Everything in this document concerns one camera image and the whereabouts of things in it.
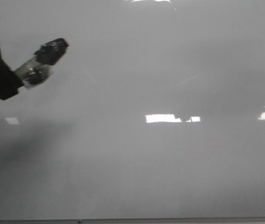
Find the white black dry-erase marker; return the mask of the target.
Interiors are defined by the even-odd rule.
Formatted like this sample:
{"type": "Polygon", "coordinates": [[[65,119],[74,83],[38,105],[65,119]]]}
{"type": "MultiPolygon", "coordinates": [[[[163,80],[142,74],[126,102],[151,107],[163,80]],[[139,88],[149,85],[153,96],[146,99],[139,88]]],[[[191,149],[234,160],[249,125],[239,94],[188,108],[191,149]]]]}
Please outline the white black dry-erase marker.
{"type": "Polygon", "coordinates": [[[64,38],[46,42],[14,73],[26,89],[35,88],[49,79],[54,72],[53,66],[65,55],[68,47],[64,38]]]}

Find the white whiteboard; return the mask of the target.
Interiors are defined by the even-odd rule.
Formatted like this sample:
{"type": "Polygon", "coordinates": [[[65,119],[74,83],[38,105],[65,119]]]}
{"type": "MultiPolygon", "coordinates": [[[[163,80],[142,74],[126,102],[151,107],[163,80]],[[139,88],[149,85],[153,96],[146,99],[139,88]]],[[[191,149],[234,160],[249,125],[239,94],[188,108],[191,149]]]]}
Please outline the white whiteboard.
{"type": "Polygon", "coordinates": [[[0,219],[265,216],[265,0],[0,0],[0,219]]]}

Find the grey whiteboard frame rail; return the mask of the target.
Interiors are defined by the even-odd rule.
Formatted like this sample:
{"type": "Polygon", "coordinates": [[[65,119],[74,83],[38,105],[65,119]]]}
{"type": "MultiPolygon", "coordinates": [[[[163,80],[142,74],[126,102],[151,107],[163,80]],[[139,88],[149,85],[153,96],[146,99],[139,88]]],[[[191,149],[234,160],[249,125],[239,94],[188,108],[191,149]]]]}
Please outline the grey whiteboard frame rail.
{"type": "Polygon", "coordinates": [[[0,224],[265,224],[265,217],[2,219],[0,224]]]}

